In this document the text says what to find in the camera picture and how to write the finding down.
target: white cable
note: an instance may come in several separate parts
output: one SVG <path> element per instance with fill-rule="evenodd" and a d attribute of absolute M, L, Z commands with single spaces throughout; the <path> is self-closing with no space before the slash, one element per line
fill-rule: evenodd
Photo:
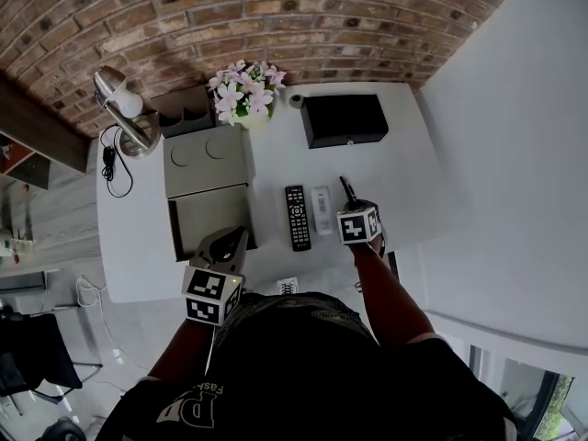
<path fill-rule="evenodd" d="M 123 355 L 125 355 L 129 359 L 129 361 L 133 365 L 135 365 L 137 368 L 145 369 L 146 371 L 149 372 L 149 369 L 147 367 L 141 366 L 140 364 L 135 363 L 132 360 L 132 358 L 129 356 L 129 354 L 114 342 L 114 338 L 112 338 L 112 333 L 110 332 L 110 329 L 108 328 L 108 325 L 107 325 L 107 321 L 104 317 L 104 307 L 102 305 L 102 292 L 104 292 L 107 288 L 108 288 L 108 285 L 105 285 L 103 288 L 99 288 L 98 286 L 93 284 L 87 277 L 85 277 L 84 275 L 81 275 L 79 278 L 77 278 L 77 281 L 75 281 L 75 294 L 77 295 L 77 303 L 81 307 L 85 307 L 85 308 L 94 307 L 98 303 L 98 305 L 100 307 L 100 315 L 102 317 L 102 323 L 104 324 L 104 328 L 106 328 L 106 330 L 107 330 L 107 335 L 108 335 L 108 338 L 110 339 L 110 343 L 115 348 L 117 348 Z M 82 294 L 80 291 L 84 291 L 84 290 L 91 291 L 94 295 L 94 300 L 89 304 L 83 303 L 82 300 L 80 299 L 81 294 Z"/>
<path fill-rule="evenodd" d="M 109 386 L 116 387 L 122 393 L 127 393 L 130 390 L 130 389 L 125 390 L 122 387 L 119 387 L 117 384 L 113 384 L 112 382 L 108 382 L 106 380 L 93 380 L 93 379 L 90 379 L 89 382 L 94 382 L 95 384 L 107 384 Z"/>

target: pink flower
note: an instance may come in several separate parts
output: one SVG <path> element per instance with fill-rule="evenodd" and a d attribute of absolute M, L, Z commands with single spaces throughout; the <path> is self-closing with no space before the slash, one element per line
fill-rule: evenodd
<path fill-rule="evenodd" d="M 249 67 L 247 67 L 247 69 L 245 71 L 248 74 L 250 74 L 251 71 L 253 71 L 253 70 L 259 71 L 259 77 L 257 77 L 257 78 L 258 79 L 261 79 L 261 80 L 263 80 L 264 77 L 271 75 L 271 72 L 270 73 L 266 73 L 269 70 L 269 65 L 267 65 L 267 62 L 266 61 L 261 61 L 261 63 L 254 62 Z"/>
<path fill-rule="evenodd" d="M 225 84 L 220 85 L 219 95 L 222 100 L 217 104 L 216 108 L 220 111 L 236 109 L 237 101 L 243 98 L 243 93 L 237 91 L 237 84 L 235 82 L 230 82 L 229 86 Z"/>
<path fill-rule="evenodd" d="M 245 61 L 243 59 L 241 59 L 240 61 L 237 61 L 236 63 L 232 63 L 231 65 L 229 65 L 228 68 L 229 68 L 229 72 L 239 72 L 244 67 L 245 67 Z"/>
<path fill-rule="evenodd" d="M 226 82 L 235 82 L 236 84 L 239 84 L 241 82 L 241 74 L 238 72 L 228 71 L 226 76 Z"/>
<path fill-rule="evenodd" d="M 269 84 L 274 86 L 276 92 L 279 88 L 286 87 L 284 84 L 282 84 L 282 80 L 284 80 L 285 76 L 286 76 L 286 72 L 275 72 L 272 75 L 272 78 L 270 79 Z"/>
<path fill-rule="evenodd" d="M 262 66 L 261 66 L 261 73 L 266 76 L 266 77 L 272 77 L 274 76 L 274 74 L 277 72 L 277 68 L 275 65 L 272 65 L 271 67 L 268 66 L 266 64 L 266 61 L 261 62 Z"/>
<path fill-rule="evenodd" d="M 241 73 L 241 83 L 243 86 L 241 87 L 241 91 L 244 93 L 253 92 L 256 85 L 259 85 L 251 76 L 243 72 Z"/>
<path fill-rule="evenodd" d="M 212 77 L 209 80 L 209 91 L 211 92 L 212 90 L 214 90 L 217 86 L 219 86 L 222 83 L 222 80 L 224 78 L 224 73 L 225 71 L 223 70 L 219 70 L 217 72 L 217 76 L 216 77 Z"/>
<path fill-rule="evenodd" d="M 220 121 L 229 121 L 232 126 L 235 125 L 235 120 L 238 119 L 237 114 L 234 111 L 223 111 L 219 114 Z"/>
<path fill-rule="evenodd" d="M 249 95 L 249 112 L 261 113 L 267 116 L 267 106 L 273 101 L 272 92 L 265 90 L 262 84 L 257 84 Z"/>

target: black t-shirt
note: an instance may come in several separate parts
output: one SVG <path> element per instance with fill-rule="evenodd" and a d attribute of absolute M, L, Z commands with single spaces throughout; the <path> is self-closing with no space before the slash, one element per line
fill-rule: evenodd
<path fill-rule="evenodd" d="M 98 441 L 507 439 L 510 411 L 443 340 L 385 351 L 339 300 L 244 297 L 217 336 L 202 380 L 191 387 L 140 382 Z"/>

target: person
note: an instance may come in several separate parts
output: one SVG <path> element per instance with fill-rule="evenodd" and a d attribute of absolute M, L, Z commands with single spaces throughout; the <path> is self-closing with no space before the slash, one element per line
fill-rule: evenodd
<path fill-rule="evenodd" d="M 183 322 L 97 440 L 514 440 L 506 404 L 435 334 L 380 246 L 350 247 L 373 336 L 322 293 L 243 294 L 214 343 L 212 326 Z"/>

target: wooden shelf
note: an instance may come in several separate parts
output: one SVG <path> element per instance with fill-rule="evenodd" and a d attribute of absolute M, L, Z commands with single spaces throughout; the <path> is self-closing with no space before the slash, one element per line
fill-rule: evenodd
<path fill-rule="evenodd" d="M 6 176 L 23 183 L 47 189 L 49 187 L 49 159 L 33 153 L 27 160 L 14 167 Z"/>
<path fill-rule="evenodd" d="M 28 147 L 25 147 L 18 142 L 13 141 L 12 139 L 8 143 L 10 147 L 10 158 L 4 160 L 4 165 L 2 172 L 5 175 L 10 173 L 10 170 L 14 169 L 15 167 L 22 164 L 25 160 L 27 160 L 31 155 L 34 155 L 34 151 L 31 151 Z"/>

